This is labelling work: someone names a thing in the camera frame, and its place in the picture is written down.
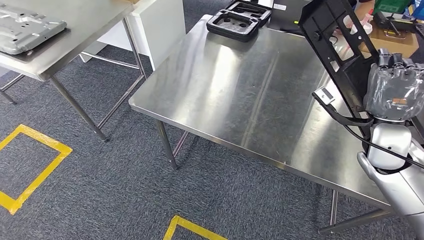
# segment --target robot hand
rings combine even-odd
[[[373,64],[368,76],[364,106],[374,118],[404,122],[416,116],[424,105],[424,64],[402,59],[401,53],[389,54],[381,48],[379,64]]]

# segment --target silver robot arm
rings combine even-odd
[[[411,137],[410,130],[401,125],[380,123],[372,131],[372,142],[380,143],[382,147],[390,147],[393,152],[397,152],[406,157],[408,154],[415,162],[424,164],[424,149]],[[377,184],[390,205],[400,216],[404,216],[409,224],[414,228],[418,239],[424,240],[424,171],[422,168],[409,165],[401,170],[394,170],[387,173],[379,170],[374,165],[378,165],[381,160],[387,161],[388,165],[397,165],[398,159],[392,159],[388,153],[375,149],[368,152],[358,152],[357,160],[366,172],[368,177]]]
[[[396,213],[407,219],[418,239],[424,240],[424,149],[406,126],[424,107],[424,65],[380,49],[379,65],[371,66],[363,99],[368,119],[338,114],[325,88],[312,95],[333,119],[365,143],[366,153],[357,154],[360,166]],[[348,126],[369,128],[370,139]]]

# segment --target yellow floor marking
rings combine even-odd
[[[19,125],[17,128],[7,136],[3,141],[0,142],[0,150],[2,150],[12,139],[18,134],[25,134],[30,138],[33,138],[40,143],[43,143],[50,148],[59,152],[59,155],[38,175],[34,181],[21,193],[21,195],[15,200],[4,192],[0,191],[0,206],[3,206],[9,211],[10,214],[14,215],[18,209],[22,207],[25,200],[34,192],[34,190],[49,176],[53,170],[66,158],[71,152],[72,148],[65,144],[48,137],[41,132],[38,132],[28,126]]]
[[[196,225],[192,223],[191,221],[185,220],[184,218],[175,215],[171,223],[169,224],[168,230],[165,233],[165,236],[163,237],[163,240],[171,240],[172,236],[174,235],[175,229],[177,228],[177,225],[180,225],[181,227],[188,229],[192,231],[195,234],[198,234],[206,239],[209,240],[227,240],[226,238],[213,233],[206,228],[203,228],[199,225]]]

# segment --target white cabinet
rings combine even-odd
[[[173,46],[186,34],[183,0],[140,0],[127,17],[140,54],[150,57],[155,70],[169,55]],[[106,45],[131,51],[122,22],[89,46],[85,52],[97,54]],[[80,55],[84,62],[89,56]]]

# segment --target stainless steel table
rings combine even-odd
[[[100,128],[116,111],[134,88],[145,76],[140,57],[137,54],[134,38],[128,27],[125,16],[133,10],[133,5],[125,0],[1,0],[11,6],[31,10],[39,14],[62,19],[67,22],[64,32],[52,37],[32,51],[20,55],[0,53],[0,67],[20,73],[17,78],[0,88],[10,103],[14,101],[5,93],[11,85],[24,75],[39,81],[51,80],[59,92],[72,104],[90,128],[102,141],[106,140]],[[136,68],[141,76],[134,82],[122,98],[116,103],[106,117],[96,125],[81,106],[69,94],[55,77],[55,73],[78,56],[91,43],[110,30],[119,21],[123,21],[132,50],[137,61]]]
[[[209,33],[210,17],[129,99],[132,109],[157,119],[172,166],[190,132],[333,189],[333,226],[323,233],[389,216],[390,205],[357,162],[361,142],[311,96],[326,86],[338,111],[350,114],[308,42],[266,27],[238,42]],[[163,122],[186,131],[174,151]],[[335,224],[337,191],[381,209]]]

